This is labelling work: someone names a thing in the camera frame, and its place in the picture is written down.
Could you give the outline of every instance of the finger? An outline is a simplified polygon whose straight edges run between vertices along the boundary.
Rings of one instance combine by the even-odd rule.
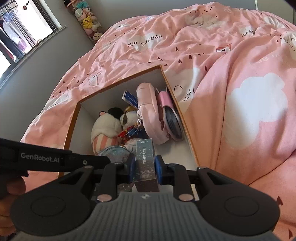
[[[13,226],[13,223],[11,221],[10,216],[5,217],[5,216],[0,216],[0,227],[1,228],[8,228]]]
[[[0,228],[0,236],[8,236],[8,235],[12,234],[13,232],[15,232],[14,226],[11,226],[8,228]]]
[[[17,198],[16,195],[7,195],[2,200],[0,200],[0,215],[9,216],[9,211],[11,204]]]
[[[26,192],[25,181],[22,177],[11,180],[7,183],[7,191],[13,195],[22,195]]]

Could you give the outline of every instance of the pink strap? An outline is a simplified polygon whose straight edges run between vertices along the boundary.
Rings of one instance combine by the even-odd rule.
[[[168,107],[171,107],[173,109],[173,103],[172,103],[172,100],[171,100],[168,92],[161,91],[158,94],[158,101],[159,101],[159,103],[161,105],[161,108],[163,108],[165,106],[168,106]]]

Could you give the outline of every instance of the plush toy storage tube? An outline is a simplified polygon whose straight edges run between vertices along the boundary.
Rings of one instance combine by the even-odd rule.
[[[75,15],[89,39],[96,43],[104,31],[89,4],[82,0],[65,0],[64,4]]]

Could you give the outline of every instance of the open storage box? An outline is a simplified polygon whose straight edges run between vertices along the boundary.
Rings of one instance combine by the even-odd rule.
[[[78,102],[68,130],[64,149],[69,149],[79,154],[93,155],[91,130],[99,117],[99,113],[113,107],[119,107],[124,110],[128,106],[122,100],[124,91],[127,90],[134,96],[137,96],[136,89],[143,82],[151,83],[160,91],[165,90],[167,86],[172,95],[172,90],[161,65],[131,75],[98,90]],[[183,140],[176,142],[173,139],[169,139],[164,144],[154,144],[155,154],[160,154],[165,163],[177,163],[185,166],[186,169],[195,170],[197,167],[196,154],[184,118],[176,104],[176,99],[173,95],[172,98],[183,124]]]

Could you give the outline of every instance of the pink bedding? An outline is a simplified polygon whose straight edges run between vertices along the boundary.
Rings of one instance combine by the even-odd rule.
[[[140,16],[112,26],[53,91],[22,141],[63,148],[77,101],[161,64],[199,165],[268,193],[274,232],[296,236],[296,26],[219,3]],[[31,173],[28,189],[56,177]]]

